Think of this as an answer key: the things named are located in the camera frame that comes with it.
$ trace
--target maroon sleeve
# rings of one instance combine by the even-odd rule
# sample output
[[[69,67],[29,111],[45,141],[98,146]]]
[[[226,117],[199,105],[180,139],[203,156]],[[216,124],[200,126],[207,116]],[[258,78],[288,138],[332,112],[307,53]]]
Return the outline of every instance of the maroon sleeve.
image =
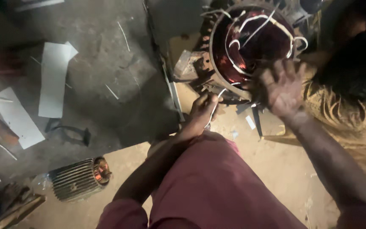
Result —
[[[116,200],[105,206],[97,229],[146,229],[148,217],[135,200]]]
[[[366,229],[366,206],[351,206],[338,218],[338,229]]]

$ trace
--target dark hair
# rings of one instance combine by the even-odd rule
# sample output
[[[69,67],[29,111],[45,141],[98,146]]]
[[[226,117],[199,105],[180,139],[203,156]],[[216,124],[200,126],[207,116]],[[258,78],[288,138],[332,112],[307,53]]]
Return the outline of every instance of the dark hair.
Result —
[[[360,12],[366,17],[366,7]],[[366,100],[366,31],[358,34],[333,55],[314,77],[318,83],[351,100]]]

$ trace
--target forearm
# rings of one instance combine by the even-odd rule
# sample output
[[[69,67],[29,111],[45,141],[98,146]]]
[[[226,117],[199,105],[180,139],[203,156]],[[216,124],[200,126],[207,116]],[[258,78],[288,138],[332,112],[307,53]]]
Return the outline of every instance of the forearm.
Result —
[[[366,174],[351,155],[305,112],[282,120],[306,150],[340,210],[348,205],[366,204]]]
[[[113,200],[130,198],[143,204],[151,192],[159,187],[166,173],[186,150],[189,141],[180,134],[172,137],[128,177]]]

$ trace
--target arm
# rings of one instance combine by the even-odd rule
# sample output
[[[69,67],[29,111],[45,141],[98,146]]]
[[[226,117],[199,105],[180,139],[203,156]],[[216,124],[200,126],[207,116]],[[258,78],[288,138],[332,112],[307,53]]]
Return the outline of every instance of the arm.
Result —
[[[274,65],[275,82],[270,70],[262,75],[271,111],[292,129],[306,150],[318,177],[334,198],[340,211],[366,206],[366,175],[358,164],[312,117],[300,110],[302,64],[296,73],[291,61]]]
[[[193,103],[190,112],[191,121],[188,125],[147,158],[121,185],[113,200],[133,199],[142,205],[150,193],[160,185],[175,161],[188,148],[190,141],[202,134],[217,104],[216,94],[204,94],[198,98]]]

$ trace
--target left hand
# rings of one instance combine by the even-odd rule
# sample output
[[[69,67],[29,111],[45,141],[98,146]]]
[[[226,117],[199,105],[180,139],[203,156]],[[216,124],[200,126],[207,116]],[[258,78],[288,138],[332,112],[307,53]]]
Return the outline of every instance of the left hand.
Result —
[[[204,127],[210,121],[211,113],[218,106],[218,96],[214,93],[205,93],[194,101],[190,112],[190,120],[188,124],[179,133],[180,138],[189,140],[203,133]],[[211,121],[216,119],[217,110],[213,113]]]
[[[297,72],[291,60],[278,60],[273,67],[277,82],[269,69],[261,75],[268,91],[270,110],[279,118],[294,116],[302,104],[302,78],[306,64],[301,64]]]

